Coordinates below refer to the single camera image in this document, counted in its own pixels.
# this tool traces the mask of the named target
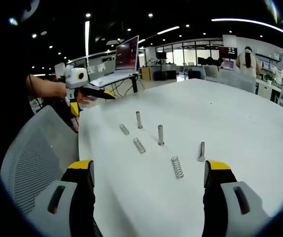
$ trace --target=laptop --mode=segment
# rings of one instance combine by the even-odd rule
[[[97,87],[104,87],[137,74],[138,41],[139,36],[135,36],[118,45],[114,73],[95,79],[90,83]]]
[[[235,64],[234,64],[234,61],[225,60],[221,63],[220,67],[226,70],[234,70]]]

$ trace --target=linear light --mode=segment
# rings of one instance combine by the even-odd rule
[[[86,56],[89,55],[89,28],[90,28],[90,21],[86,21],[84,25],[84,43],[86,49]]]
[[[263,22],[259,22],[259,21],[252,21],[252,20],[245,20],[245,19],[235,19],[235,18],[212,19],[212,21],[242,21],[242,22],[249,22],[249,23],[259,24],[259,25],[262,25],[262,26],[267,26],[267,27],[270,27],[270,28],[272,28],[274,30],[277,30],[277,31],[280,31],[280,32],[283,33],[282,29],[277,28],[277,27],[272,26],[272,25],[269,25],[269,24],[266,24],[266,23],[263,23]]]
[[[173,30],[176,30],[176,29],[179,29],[179,28],[180,28],[180,26],[175,26],[175,27],[172,27],[172,28],[170,28],[170,29],[167,29],[167,30],[158,32],[157,35],[161,35],[161,34],[163,34],[163,33],[165,33],[165,32],[173,31]]]

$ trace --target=woman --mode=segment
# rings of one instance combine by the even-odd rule
[[[261,73],[261,66],[249,46],[245,47],[245,51],[239,54],[236,65],[240,68],[241,73],[251,77],[256,77],[257,74]]]

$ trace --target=person's arm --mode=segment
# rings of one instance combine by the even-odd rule
[[[52,82],[49,80],[42,80],[33,75],[28,76],[26,79],[26,85],[29,93],[33,96],[45,98],[45,97],[61,97],[65,99],[66,86],[62,82]],[[81,104],[89,104],[90,101],[94,101],[89,96],[84,96],[80,92],[77,94],[77,102]]]
[[[238,55],[238,58],[236,59],[236,66],[240,68],[240,55]]]
[[[260,63],[257,59],[255,59],[255,60],[256,60],[256,68],[255,68],[256,73],[260,74],[261,73],[261,65],[260,65]]]

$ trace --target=potted plant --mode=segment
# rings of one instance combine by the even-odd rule
[[[264,80],[269,83],[269,85],[272,85],[272,82],[275,81],[273,75],[271,73],[267,73],[265,76],[264,76]]]

